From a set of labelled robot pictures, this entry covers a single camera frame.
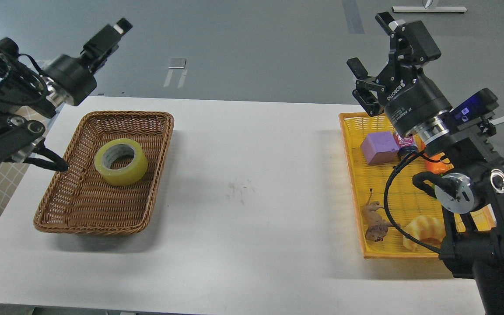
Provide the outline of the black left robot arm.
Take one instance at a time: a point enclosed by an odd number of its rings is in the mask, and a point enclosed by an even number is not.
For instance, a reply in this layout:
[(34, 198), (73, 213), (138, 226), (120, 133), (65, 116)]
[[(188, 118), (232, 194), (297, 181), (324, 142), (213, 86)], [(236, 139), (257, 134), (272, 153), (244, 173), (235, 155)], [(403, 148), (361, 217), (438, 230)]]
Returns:
[(45, 146), (46, 126), (21, 116), (18, 110), (29, 107), (51, 119), (61, 105), (80, 105), (97, 87), (96, 72), (132, 27), (125, 18), (107, 24), (84, 44), (79, 56), (62, 54), (44, 67), (32, 56), (28, 56), (31, 66), (22, 63), (16, 42), (8, 37), (0, 40), (0, 164), (68, 170), (68, 163)]

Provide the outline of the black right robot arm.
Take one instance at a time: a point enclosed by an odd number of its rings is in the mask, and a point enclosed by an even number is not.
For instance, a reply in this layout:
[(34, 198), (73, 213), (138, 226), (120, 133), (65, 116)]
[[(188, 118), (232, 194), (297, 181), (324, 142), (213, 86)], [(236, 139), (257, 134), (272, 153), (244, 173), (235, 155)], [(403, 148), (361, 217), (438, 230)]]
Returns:
[(446, 236), (428, 246), (454, 277), (474, 279), (487, 315), (504, 315), (504, 158), (488, 142), (498, 107), (488, 88), (453, 108), (423, 66), (441, 52), (422, 21), (376, 14), (389, 37), (388, 62), (376, 77), (358, 58), (347, 61), (356, 78), (353, 96), (369, 116), (384, 114), (402, 136), (416, 134), (432, 157), (443, 153), (453, 168), (422, 172), (415, 187), (442, 206)]

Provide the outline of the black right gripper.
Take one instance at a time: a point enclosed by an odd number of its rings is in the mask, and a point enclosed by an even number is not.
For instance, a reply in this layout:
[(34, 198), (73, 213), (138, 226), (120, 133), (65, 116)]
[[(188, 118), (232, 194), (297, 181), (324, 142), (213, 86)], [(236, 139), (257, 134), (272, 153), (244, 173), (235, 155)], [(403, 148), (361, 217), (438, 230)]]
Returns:
[(394, 20), (389, 12), (378, 13), (375, 19), (390, 38), (391, 68), (385, 68), (378, 79), (370, 76), (359, 58), (348, 59), (346, 64), (356, 80), (352, 95), (369, 116), (384, 112), (404, 136), (417, 125), (452, 110), (438, 86), (425, 76), (422, 68), (416, 68), (440, 58), (441, 51), (421, 20)]

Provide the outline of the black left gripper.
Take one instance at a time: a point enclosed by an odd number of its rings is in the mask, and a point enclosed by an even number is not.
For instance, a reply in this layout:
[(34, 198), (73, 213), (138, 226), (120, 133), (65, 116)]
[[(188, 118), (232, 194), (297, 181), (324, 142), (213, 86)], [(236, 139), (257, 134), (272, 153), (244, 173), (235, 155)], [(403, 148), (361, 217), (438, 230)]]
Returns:
[(42, 68), (43, 75), (66, 92), (70, 105), (80, 105), (97, 87), (94, 73), (104, 66), (118, 49), (120, 39), (132, 28), (126, 18), (107, 24), (84, 44), (80, 56), (62, 54), (54, 58)]

